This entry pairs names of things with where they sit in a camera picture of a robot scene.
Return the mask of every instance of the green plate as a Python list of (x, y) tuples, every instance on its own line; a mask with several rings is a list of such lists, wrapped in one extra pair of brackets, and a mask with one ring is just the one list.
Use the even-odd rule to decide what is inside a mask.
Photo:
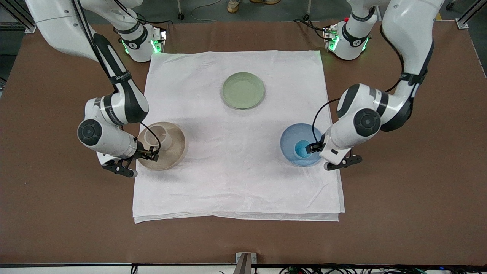
[(264, 98), (264, 83), (248, 72), (237, 72), (225, 80), (222, 87), (223, 100), (231, 107), (247, 109)]

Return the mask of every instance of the shoe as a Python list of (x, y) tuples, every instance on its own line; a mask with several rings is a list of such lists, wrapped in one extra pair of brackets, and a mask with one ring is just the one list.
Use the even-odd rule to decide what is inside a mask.
[(252, 3), (261, 3), (261, 4), (268, 4), (273, 5), (279, 3), (281, 0), (250, 0)]
[(239, 10), (240, 0), (228, 0), (228, 6), (226, 10), (229, 13), (236, 13)]

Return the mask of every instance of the beige cup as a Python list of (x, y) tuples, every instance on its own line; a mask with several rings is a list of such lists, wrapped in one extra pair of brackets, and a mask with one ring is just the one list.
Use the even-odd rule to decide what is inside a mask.
[[(159, 141), (161, 142), (161, 149), (160, 150), (161, 151), (167, 150), (172, 144), (172, 138), (171, 138), (171, 135), (169, 135), (169, 132), (167, 132), (167, 130), (160, 125), (153, 125), (149, 128), (159, 138)], [(155, 148), (159, 147), (159, 143), (157, 142), (157, 139), (148, 130), (146, 130), (146, 133), (144, 134), (144, 140), (147, 142), (147, 144), (154, 146)]]

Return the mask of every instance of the green light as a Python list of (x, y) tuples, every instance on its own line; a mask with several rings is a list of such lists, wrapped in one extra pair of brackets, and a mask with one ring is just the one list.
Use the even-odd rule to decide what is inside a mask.
[(161, 52), (161, 47), (160, 46), (156, 46), (157, 45), (157, 41), (150, 40), (150, 44), (154, 48), (154, 52)]
[(369, 38), (367, 37), (367, 39), (365, 40), (365, 43), (364, 43), (364, 47), (362, 48), (362, 51), (365, 50), (365, 46), (367, 45), (367, 42), (369, 41)]
[(127, 49), (127, 46), (125, 45), (125, 42), (122, 40), (123, 47), (125, 48), (125, 52), (129, 54), (129, 50)]
[(338, 35), (335, 35), (335, 37), (330, 41), (330, 50), (334, 51), (335, 48), (337, 47), (338, 41), (340, 40), (340, 37)]

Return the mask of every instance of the brown table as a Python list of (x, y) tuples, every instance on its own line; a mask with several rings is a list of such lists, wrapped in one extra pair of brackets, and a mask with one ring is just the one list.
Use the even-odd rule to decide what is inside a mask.
[[(149, 64), (131, 61), (111, 28), (95, 26), (143, 89)], [(378, 28), (372, 34), (360, 58), (342, 61), (296, 23), (176, 24), (166, 52), (321, 50), (337, 98), (354, 83), (384, 90), (397, 80), (398, 58)], [(252, 251), (259, 263), (485, 264), (487, 81), (467, 31), (436, 22), (434, 38), (412, 118), (358, 146), (363, 163), (341, 171), (340, 222), (135, 225), (133, 179), (103, 170), (76, 138), (85, 102), (112, 91), (102, 69), (26, 35), (0, 99), (0, 262), (228, 263)]]

